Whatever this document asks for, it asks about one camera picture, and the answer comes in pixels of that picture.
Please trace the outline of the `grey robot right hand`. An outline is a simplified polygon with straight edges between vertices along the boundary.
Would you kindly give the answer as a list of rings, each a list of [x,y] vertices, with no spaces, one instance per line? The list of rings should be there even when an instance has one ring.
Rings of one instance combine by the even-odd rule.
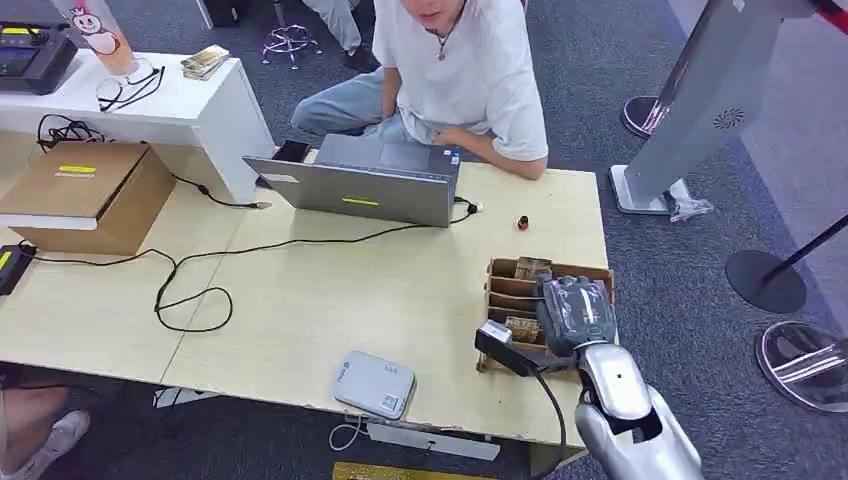
[[[601,280],[543,273],[534,292],[537,321],[554,356],[568,358],[589,344],[614,342],[617,321]]]

